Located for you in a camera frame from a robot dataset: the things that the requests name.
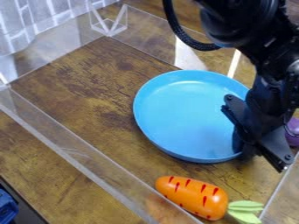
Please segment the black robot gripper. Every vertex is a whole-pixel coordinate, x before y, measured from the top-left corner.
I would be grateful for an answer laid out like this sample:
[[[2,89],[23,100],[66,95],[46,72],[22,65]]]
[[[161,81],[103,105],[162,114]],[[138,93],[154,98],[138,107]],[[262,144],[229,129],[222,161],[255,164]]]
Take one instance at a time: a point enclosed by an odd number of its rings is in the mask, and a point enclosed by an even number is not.
[[[285,109],[282,96],[281,87],[255,85],[245,100],[227,94],[221,109],[234,124],[233,150],[243,160],[263,156],[278,172],[295,161],[286,141],[286,122],[295,110]]]

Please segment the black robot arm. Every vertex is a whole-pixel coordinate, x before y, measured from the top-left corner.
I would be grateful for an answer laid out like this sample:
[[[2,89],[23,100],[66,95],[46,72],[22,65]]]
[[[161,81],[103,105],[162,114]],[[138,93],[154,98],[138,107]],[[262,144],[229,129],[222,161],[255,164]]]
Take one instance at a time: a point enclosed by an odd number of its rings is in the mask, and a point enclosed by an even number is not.
[[[265,157],[282,172],[295,161],[286,124],[299,109],[299,30],[286,15],[286,0],[197,1],[210,40],[237,48],[257,69],[246,98],[225,96],[233,148],[245,159]]]

